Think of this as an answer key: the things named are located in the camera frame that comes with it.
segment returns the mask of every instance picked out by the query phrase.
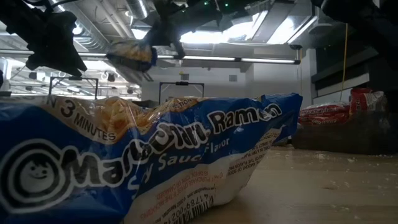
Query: red package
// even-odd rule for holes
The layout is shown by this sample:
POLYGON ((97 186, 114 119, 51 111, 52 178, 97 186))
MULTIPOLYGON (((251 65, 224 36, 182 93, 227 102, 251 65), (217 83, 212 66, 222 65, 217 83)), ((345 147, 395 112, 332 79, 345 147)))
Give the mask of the red package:
POLYGON ((350 114, 357 111, 384 111, 386 101, 382 91, 372 92, 368 88, 357 88, 351 90, 350 114))
POLYGON ((348 113, 349 104, 340 103, 324 103, 312 105, 300 111, 300 117, 307 116, 333 116, 338 113, 348 113))
POLYGON ((343 124, 348 120, 348 113, 338 113, 333 116, 304 116, 298 122, 303 125, 343 124))

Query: maruchan logo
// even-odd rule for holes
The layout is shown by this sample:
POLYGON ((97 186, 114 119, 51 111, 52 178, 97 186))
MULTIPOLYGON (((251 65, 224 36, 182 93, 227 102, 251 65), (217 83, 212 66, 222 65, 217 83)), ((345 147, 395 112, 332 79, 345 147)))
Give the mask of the maruchan logo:
POLYGON ((0 202, 10 213, 31 213, 64 201, 73 189, 119 187, 125 181, 134 199, 139 183, 147 182, 152 154, 166 149, 193 149, 206 144, 210 130, 201 123, 188 126, 160 123, 148 142, 133 139, 121 157, 101 160, 74 146, 59 149, 44 139, 31 139, 11 149, 0 162, 0 202))

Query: metal ceiling beam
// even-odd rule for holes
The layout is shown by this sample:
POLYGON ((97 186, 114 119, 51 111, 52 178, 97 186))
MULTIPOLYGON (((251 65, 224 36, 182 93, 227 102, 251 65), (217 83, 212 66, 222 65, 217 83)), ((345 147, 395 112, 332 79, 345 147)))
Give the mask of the metal ceiling beam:
POLYGON ((116 24, 111 15, 107 12, 105 7, 100 3, 100 0, 93 0, 93 2, 97 5, 97 7, 104 13, 105 18, 109 21, 109 23, 113 26, 116 32, 120 35, 121 38, 126 38, 126 34, 121 30, 121 28, 116 24))
POLYGON ((104 4, 105 8, 107 11, 109 11, 110 14, 113 15, 113 17, 116 19, 116 21, 119 23, 119 25, 122 27, 122 29, 125 31, 127 36, 129 38, 135 38, 134 34, 132 33, 131 29, 127 28, 126 25, 124 25, 124 21, 120 18, 118 12, 116 12, 115 8, 109 3, 108 0, 103 0, 102 4, 104 4))
MULTIPOLYGON (((30 50, 6 50, 0 49, 0 55, 3 57, 28 57, 33 52, 30 50)), ((80 52, 79 56, 91 60, 106 60, 104 53, 83 53, 80 52)), ((158 55, 158 59, 164 60, 179 60, 178 55, 158 55)), ((285 58, 241 58, 241 57, 206 57, 206 56, 185 56, 182 60, 204 60, 215 62, 252 62, 252 63, 279 63, 279 64, 300 64, 300 60, 285 59, 285 58)))
POLYGON ((90 36, 90 39, 76 40, 84 48, 89 51, 103 52, 109 48, 109 42, 104 35, 98 30, 96 26, 87 18, 87 16, 80 10, 80 8, 74 3, 65 3, 56 8, 58 12, 66 10, 72 12, 78 18, 79 26, 82 26, 82 35, 90 36))
POLYGON ((294 6, 294 1, 276 0, 257 33, 254 35, 253 40, 266 43, 285 21, 294 6))

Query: yellow cable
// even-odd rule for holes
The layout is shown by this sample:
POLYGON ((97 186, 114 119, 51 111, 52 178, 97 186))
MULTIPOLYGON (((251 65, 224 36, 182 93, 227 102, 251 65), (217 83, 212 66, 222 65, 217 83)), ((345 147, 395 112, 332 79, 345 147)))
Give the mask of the yellow cable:
POLYGON ((347 40, 348 40, 348 24, 346 24, 346 40, 344 46, 344 62, 343 62, 343 80, 341 81, 340 102, 343 97, 344 81, 346 79, 346 63, 347 63, 347 40))

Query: white wall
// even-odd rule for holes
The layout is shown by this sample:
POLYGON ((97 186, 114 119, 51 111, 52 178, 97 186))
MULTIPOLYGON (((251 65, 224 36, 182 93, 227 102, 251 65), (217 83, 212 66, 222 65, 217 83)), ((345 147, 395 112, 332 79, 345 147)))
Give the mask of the white wall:
POLYGON ((317 73, 317 55, 315 49, 308 49, 302 59, 300 76, 300 95, 303 96, 302 108, 313 105, 313 98, 317 97, 315 85, 311 82, 311 76, 317 73))
MULTIPOLYGON (((180 72, 190 74, 190 83, 204 83, 205 96, 209 97, 249 97, 264 94, 299 93, 303 96, 303 106, 312 104, 315 88, 311 75, 316 73, 315 51, 308 50, 301 65, 276 65, 254 63, 246 73, 238 68, 168 68, 154 67, 149 74, 154 82, 142 84, 142 100, 159 100, 159 82, 180 81, 180 72), (237 75, 237 82, 229 82, 229 75, 237 75)), ((170 85, 162 92, 162 99, 167 95, 199 96, 194 87, 170 85)))
POLYGON ((300 82, 298 65, 254 64, 252 97, 274 93, 298 93, 300 82))
MULTIPOLYGON (((204 83, 207 97, 246 97, 245 73, 238 68, 168 68, 154 67, 149 75, 154 82, 142 83, 142 100, 159 100, 159 82, 177 82, 181 80, 180 72, 190 74, 190 83, 204 83), (237 75, 237 82, 230 82, 229 75, 237 75)), ((198 96, 194 87, 170 85, 162 93, 162 99, 168 96, 198 96)))
MULTIPOLYGON (((351 89, 343 90, 343 94, 341 96, 342 102, 349 102, 349 96, 351 95, 351 89)), ((319 96, 313 99, 313 104, 320 104, 320 103, 332 103, 332 102, 340 102, 340 94, 341 92, 334 92, 327 95, 319 96)))

